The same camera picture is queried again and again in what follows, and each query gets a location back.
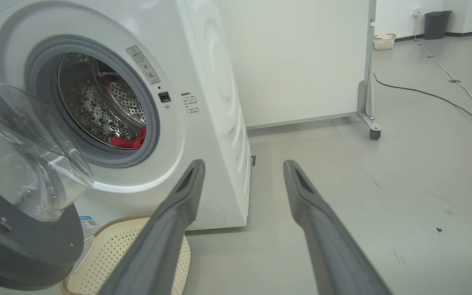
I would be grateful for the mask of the white front-load washing machine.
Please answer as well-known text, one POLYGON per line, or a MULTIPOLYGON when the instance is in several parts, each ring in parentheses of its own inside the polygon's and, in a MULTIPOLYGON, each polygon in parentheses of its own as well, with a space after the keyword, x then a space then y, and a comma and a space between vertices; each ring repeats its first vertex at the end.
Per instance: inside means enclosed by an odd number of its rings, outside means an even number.
POLYGON ((188 229, 247 224, 251 151, 213 0, 0 0, 0 83, 67 123, 94 178, 79 216, 148 216, 202 159, 188 229), (143 126, 139 150, 111 144, 143 126))

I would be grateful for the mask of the dark grey waste bin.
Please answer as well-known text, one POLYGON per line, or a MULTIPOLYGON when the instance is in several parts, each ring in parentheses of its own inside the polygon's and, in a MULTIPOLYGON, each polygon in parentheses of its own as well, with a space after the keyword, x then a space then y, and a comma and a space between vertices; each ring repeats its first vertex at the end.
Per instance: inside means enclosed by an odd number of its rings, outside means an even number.
POLYGON ((423 39, 443 39, 452 13, 453 11, 435 11, 426 13, 424 15, 423 39))

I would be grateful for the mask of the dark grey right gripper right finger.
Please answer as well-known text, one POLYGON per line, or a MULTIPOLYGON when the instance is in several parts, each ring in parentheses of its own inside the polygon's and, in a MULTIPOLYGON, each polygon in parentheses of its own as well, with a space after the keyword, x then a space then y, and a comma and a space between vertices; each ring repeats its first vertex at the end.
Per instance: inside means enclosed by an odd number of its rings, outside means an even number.
POLYGON ((392 295, 300 165, 283 163, 290 210, 304 231, 319 295, 392 295))

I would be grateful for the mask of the cream perforated laundry basket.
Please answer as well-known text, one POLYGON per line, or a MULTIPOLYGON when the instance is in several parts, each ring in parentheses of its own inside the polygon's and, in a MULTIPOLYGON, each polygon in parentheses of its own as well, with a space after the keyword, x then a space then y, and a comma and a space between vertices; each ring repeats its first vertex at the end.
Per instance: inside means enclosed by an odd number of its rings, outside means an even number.
MULTIPOLYGON (((98 295, 112 271, 146 226, 150 216, 132 216, 113 220, 84 240, 81 261, 60 283, 62 295, 98 295)), ((191 266, 191 248, 182 239, 171 295, 182 295, 191 266)))

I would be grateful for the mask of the white partition panel on casters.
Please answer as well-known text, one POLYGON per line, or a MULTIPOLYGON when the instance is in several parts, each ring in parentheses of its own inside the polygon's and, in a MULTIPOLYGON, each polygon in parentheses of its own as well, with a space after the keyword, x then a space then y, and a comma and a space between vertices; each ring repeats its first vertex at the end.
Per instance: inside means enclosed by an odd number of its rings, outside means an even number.
POLYGON ((357 116, 377 140, 377 0, 218 0, 248 129, 357 116))

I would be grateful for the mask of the blue energy label sticker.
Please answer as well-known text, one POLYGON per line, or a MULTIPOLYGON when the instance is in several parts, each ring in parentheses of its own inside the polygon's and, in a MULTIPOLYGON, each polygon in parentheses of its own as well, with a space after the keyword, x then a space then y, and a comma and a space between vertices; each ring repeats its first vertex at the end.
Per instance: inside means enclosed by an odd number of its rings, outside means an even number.
POLYGON ((80 222, 91 234, 95 234, 100 229, 91 216, 80 216, 80 222))

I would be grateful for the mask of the round dark washer door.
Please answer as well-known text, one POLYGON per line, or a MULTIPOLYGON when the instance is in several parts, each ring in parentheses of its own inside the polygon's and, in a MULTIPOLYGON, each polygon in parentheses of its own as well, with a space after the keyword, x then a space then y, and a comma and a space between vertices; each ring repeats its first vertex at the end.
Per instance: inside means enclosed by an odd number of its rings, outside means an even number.
POLYGON ((75 200, 94 178, 54 103, 0 83, 0 287, 43 290, 84 249, 75 200))

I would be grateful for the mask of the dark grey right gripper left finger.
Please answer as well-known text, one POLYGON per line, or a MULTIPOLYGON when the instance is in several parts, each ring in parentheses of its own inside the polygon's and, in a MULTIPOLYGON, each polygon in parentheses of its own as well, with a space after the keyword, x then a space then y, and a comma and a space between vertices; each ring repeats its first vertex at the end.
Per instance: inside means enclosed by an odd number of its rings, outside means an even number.
POLYGON ((205 163, 195 159, 139 233, 98 295, 171 295, 186 229, 195 221, 205 163))

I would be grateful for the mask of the plain red garment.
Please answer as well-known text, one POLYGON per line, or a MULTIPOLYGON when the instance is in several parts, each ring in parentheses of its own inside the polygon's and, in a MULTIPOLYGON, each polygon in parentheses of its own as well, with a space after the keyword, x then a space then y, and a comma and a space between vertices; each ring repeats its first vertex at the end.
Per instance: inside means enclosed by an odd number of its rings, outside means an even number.
POLYGON ((123 138, 110 137, 110 142, 113 146, 116 146, 117 148, 139 150, 143 145, 145 137, 146 137, 146 126, 143 126, 139 137, 133 141, 123 139, 123 138))

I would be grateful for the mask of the small white background basket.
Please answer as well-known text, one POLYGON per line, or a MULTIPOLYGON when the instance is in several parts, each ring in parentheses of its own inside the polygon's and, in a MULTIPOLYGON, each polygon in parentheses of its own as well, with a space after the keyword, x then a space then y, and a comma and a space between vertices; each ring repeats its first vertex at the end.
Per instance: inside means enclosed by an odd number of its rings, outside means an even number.
POLYGON ((375 50, 389 50, 395 45, 395 34, 378 34, 373 37, 373 47, 375 50))

